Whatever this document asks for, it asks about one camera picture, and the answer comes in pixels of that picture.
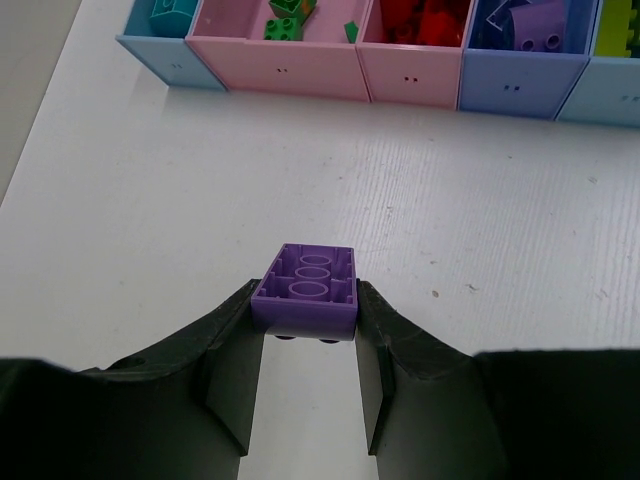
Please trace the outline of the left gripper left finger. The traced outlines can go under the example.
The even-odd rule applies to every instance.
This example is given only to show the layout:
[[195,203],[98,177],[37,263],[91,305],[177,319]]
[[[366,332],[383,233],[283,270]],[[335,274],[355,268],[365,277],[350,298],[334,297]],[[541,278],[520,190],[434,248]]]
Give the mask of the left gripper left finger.
[[264,337],[250,280],[111,366],[1,362],[5,479],[234,479],[248,453]]

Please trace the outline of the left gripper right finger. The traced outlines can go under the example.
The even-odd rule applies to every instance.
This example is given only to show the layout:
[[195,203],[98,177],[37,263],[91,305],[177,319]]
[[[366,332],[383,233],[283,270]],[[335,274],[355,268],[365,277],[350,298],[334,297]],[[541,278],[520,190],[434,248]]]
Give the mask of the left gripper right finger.
[[464,354],[357,285],[367,449],[382,479],[635,479],[639,353]]

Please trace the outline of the purple flower lego piece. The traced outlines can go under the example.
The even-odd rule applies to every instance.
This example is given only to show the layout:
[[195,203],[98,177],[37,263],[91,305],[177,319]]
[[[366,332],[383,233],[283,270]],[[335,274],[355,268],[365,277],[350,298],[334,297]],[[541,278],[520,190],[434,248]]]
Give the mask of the purple flower lego piece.
[[351,341],[358,316],[354,249],[283,244],[252,294],[251,313],[260,333]]

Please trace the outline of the blue and pink sorting tray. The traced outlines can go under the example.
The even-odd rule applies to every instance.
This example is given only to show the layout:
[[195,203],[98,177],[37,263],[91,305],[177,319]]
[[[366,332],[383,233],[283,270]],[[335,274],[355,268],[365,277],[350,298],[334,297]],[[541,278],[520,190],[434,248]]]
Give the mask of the blue and pink sorting tray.
[[[317,1],[301,41],[266,41],[269,1],[198,1],[184,38],[156,36],[155,1],[132,5],[117,41],[165,84],[635,127],[639,47],[594,55],[602,1],[563,1],[558,53],[494,49],[485,19],[500,1],[470,1],[460,47],[385,40],[381,1]],[[344,24],[359,34],[347,42]]]

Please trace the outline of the red and lime lego stack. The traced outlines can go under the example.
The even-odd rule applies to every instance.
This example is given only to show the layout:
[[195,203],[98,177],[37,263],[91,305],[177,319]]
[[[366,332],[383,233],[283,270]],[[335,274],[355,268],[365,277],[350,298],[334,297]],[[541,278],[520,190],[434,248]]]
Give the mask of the red and lime lego stack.
[[469,0],[381,1],[385,40],[392,44],[460,47]]

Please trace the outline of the small green lego piece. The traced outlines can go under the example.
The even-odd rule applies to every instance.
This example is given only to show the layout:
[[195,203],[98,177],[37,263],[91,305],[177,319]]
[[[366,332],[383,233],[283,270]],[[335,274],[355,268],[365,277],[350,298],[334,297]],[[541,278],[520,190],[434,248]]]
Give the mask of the small green lego piece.
[[358,34],[359,34],[359,27],[356,24],[355,21],[350,21],[348,23],[344,24],[344,32],[345,32],[345,36],[347,39],[347,42],[349,44],[355,44]]

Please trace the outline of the turquoise lego bricks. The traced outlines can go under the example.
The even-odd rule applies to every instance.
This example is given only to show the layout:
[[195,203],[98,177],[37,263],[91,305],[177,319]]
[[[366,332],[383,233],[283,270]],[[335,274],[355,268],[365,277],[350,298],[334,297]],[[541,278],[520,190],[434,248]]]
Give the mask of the turquoise lego bricks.
[[197,0],[156,0],[149,16],[152,32],[159,37],[184,38],[197,4]]

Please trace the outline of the green lego brick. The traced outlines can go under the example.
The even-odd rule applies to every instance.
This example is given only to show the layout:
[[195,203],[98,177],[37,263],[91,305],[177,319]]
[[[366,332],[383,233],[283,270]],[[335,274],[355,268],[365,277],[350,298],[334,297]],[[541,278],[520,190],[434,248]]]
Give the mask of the green lego brick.
[[303,25],[316,7],[316,0],[270,0],[273,14],[280,19],[296,19]]
[[263,39],[266,41],[301,41],[303,27],[293,17],[269,19],[265,23]]

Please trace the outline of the lime lego plate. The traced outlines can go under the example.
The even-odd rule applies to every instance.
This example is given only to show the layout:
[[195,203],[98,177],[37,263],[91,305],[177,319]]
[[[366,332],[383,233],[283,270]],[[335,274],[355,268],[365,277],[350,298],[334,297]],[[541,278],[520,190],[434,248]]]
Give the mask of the lime lego plate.
[[639,2],[604,0],[595,40],[594,55],[631,58],[639,47]]

